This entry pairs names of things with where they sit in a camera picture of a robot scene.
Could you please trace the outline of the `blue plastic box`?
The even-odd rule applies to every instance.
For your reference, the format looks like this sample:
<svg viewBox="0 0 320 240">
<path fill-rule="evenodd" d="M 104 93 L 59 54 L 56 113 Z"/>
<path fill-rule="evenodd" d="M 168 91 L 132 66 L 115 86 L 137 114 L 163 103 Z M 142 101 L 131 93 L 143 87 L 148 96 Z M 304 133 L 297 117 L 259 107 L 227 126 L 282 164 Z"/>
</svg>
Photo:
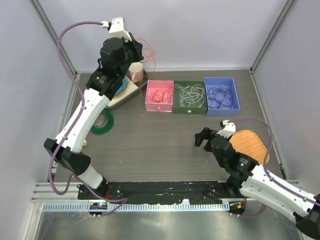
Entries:
<svg viewBox="0 0 320 240">
<path fill-rule="evenodd" d="M 235 117 L 241 110 L 233 77 L 205 77 L 207 117 Z"/>
</svg>

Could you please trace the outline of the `green plastic box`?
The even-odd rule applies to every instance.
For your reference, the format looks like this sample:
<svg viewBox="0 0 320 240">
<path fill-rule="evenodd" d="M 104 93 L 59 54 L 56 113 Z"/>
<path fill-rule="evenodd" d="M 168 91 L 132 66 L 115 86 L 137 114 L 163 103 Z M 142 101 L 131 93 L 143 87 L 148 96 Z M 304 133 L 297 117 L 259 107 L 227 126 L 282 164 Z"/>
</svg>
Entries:
<svg viewBox="0 0 320 240">
<path fill-rule="evenodd" d="M 174 81 L 173 114 L 205 115 L 207 109 L 207 96 L 203 81 Z"/>
</svg>

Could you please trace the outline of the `pink plastic box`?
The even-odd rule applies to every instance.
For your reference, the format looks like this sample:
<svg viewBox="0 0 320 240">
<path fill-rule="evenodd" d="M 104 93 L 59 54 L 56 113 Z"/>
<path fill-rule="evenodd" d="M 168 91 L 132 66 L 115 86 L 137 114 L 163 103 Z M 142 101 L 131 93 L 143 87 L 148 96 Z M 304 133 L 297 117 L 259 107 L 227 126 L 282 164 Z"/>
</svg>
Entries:
<svg viewBox="0 0 320 240">
<path fill-rule="evenodd" d="M 174 82 L 170 80 L 148 80 L 145 93 L 145 109 L 149 112 L 172 112 Z"/>
</svg>

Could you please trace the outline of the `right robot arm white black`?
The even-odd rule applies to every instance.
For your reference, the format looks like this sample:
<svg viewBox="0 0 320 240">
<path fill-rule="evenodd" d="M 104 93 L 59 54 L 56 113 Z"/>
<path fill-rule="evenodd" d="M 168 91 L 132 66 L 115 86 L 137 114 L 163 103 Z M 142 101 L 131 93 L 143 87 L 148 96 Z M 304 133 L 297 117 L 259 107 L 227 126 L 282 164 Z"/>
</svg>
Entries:
<svg viewBox="0 0 320 240">
<path fill-rule="evenodd" d="M 218 165 L 229 173 L 223 192 L 233 198 L 242 195 L 259 201 L 286 216 L 306 236 L 320 238 L 320 196 L 265 171 L 267 148 L 253 131 L 233 133 L 205 127 L 194 138 L 196 147 L 207 141 L 204 150 L 213 153 Z"/>
</svg>

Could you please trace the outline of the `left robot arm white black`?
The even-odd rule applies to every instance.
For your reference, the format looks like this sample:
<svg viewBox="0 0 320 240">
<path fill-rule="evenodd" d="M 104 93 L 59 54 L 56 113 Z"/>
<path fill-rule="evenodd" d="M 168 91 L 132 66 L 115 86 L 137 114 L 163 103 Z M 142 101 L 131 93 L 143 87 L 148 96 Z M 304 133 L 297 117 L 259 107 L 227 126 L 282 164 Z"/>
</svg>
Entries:
<svg viewBox="0 0 320 240">
<path fill-rule="evenodd" d="M 144 59 L 142 48 L 134 38 L 105 40 L 99 66 L 90 76 L 79 106 L 56 138 L 44 143 L 50 161 L 59 163 L 89 186 L 89 194 L 97 200 L 106 195 L 106 180 L 93 168 L 90 157 L 81 152 L 83 143 L 97 117 L 122 86 L 130 65 Z"/>
</svg>

